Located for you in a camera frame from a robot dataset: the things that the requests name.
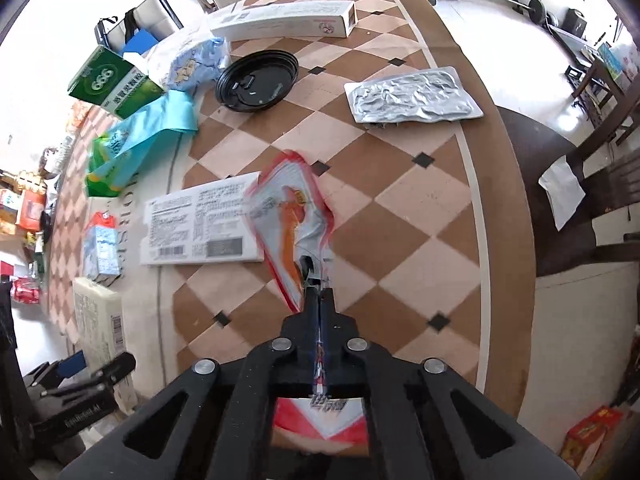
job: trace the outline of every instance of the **orange box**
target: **orange box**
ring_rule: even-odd
[[[600,407],[568,431],[560,458],[582,476],[596,458],[607,433],[616,428],[623,416],[615,408]]]
[[[18,210],[16,225],[25,231],[40,231],[40,215],[44,211],[47,197],[28,189],[22,192],[22,204]]]

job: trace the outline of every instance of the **white plastic bag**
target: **white plastic bag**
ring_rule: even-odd
[[[229,62],[228,42],[206,26],[179,30],[158,43],[147,58],[152,81],[165,90],[183,92],[217,81]]]

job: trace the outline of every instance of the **snack bag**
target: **snack bag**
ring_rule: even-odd
[[[312,278],[328,286],[332,252],[328,246],[334,216],[315,175],[299,154],[284,152],[260,174],[245,196],[248,222],[293,313],[303,307],[300,259],[311,258]],[[322,337],[316,335],[314,396],[277,399],[274,435],[308,452],[334,454],[347,448],[365,453],[367,425],[361,399],[329,399],[324,389]]]
[[[118,196],[153,148],[158,134],[192,134],[197,129],[191,97],[169,90],[93,140],[87,194]]]
[[[285,151],[247,190],[246,208],[249,224],[289,308],[300,312],[300,259],[311,257],[316,277],[326,280],[323,264],[330,254],[328,241],[334,228],[334,215],[305,159]]]
[[[163,40],[147,59],[149,77],[165,89],[191,92],[217,81],[230,63],[229,44],[209,27],[189,27]]]

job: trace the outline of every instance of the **foil packet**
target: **foil packet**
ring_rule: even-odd
[[[452,66],[346,83],[344,91],[357,123],[436,123],[484,115]]]

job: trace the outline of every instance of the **table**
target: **table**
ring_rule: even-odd
[[[235,8],[293,1],[245,0]],[[111,210],[120,219],[123,275],[110,287],[123,295],[142,394],[156,393],[197,357],[242,357],[277,335],[288,314],[265,264],[140,266],[143,203],[261,170],[289,148],[312,163],[337,216],[338,309],[401,358],[443,357],[517,415],[529,370],[535,259],[524,185],[500,114],[427,1],[353,1],[359,22],[346,39],[235,42],[236,57],[264,48],[296,55],[300,76],[287,98],[249,115],[221,107],[211,91],[198,94],[193,142],[177,137],[155,153],[117,199],[87,201],[82,193],[86,147],[110,121],[101,110],[89,114],[54,226],[49,312],[77,339],[70,280],[80,271],[82,226],[92,211]],[[386,129],[353,121],[345,82],[435,66],[456,68],[484,118]]]

